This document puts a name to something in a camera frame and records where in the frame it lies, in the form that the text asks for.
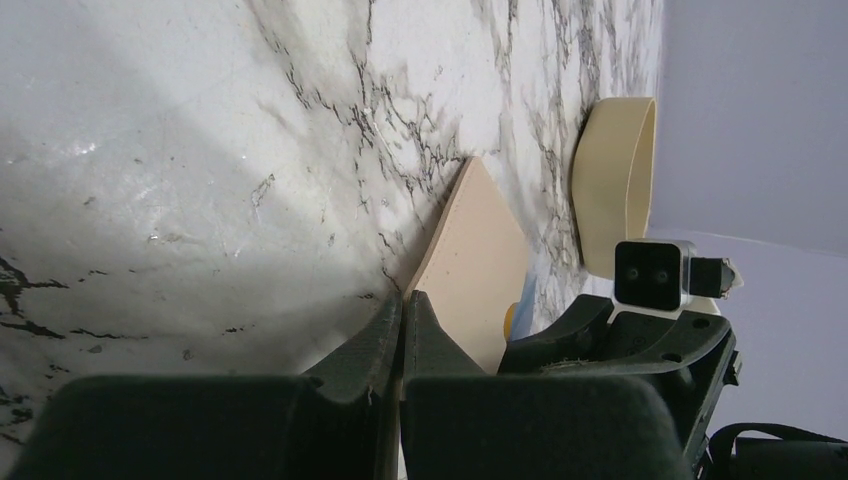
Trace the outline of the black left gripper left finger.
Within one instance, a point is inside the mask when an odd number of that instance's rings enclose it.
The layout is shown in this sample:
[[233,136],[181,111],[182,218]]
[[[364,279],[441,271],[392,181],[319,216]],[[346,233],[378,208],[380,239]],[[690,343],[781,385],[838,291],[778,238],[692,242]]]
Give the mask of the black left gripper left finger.
[[394,479],[401,297],[299,375],[63,387],[12,479]]

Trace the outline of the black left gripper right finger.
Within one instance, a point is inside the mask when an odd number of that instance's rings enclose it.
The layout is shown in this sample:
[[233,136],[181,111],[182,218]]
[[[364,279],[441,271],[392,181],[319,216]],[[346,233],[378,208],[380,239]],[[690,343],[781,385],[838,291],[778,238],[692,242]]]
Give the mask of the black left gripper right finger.
[[401,442],[412,479],[687,479],[675,427],[647,382],[489,374],[416,291],[406,323]]

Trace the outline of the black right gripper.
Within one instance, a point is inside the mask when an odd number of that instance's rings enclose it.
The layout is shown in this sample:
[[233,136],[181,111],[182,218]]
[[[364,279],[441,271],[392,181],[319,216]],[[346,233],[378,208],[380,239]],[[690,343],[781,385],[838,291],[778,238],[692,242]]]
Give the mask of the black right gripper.
[[603,342],[600,359],[658,391],[673,418],[684,458],[703,463],[706,430],[719,396],[725,386],[739,384],[741,357],[730,322],[692,311],[675,320],[621,312],[607,333],[613,310],[610,298],[579,295],[546,329],[509,341],[498,373],[531,373],[562,361],[585,360]]

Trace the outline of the tan leather card holder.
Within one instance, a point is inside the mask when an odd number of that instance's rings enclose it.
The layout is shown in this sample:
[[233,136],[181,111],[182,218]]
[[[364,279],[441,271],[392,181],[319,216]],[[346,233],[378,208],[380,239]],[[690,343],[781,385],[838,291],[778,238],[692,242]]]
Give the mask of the tan leather card holder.
[[459,172],[404,298],[426,293],[438,325],[484,372],[494,374],[529,259],[521,226],[483,160],[473,157]]

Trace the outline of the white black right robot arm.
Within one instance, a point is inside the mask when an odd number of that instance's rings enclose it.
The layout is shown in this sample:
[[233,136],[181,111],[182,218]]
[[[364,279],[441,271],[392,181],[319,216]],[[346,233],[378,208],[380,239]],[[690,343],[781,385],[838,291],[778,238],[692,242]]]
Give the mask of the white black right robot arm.
[[628,377],[658,393],[697,479],[844,479],[842,439],[774,423],[737,423],[707,433],[722,389],[739,383],[741,355],[713,307],[677,313],[617,308],[581,295],[547,329],[531,334],[533,306],[511,305],[501,374]]

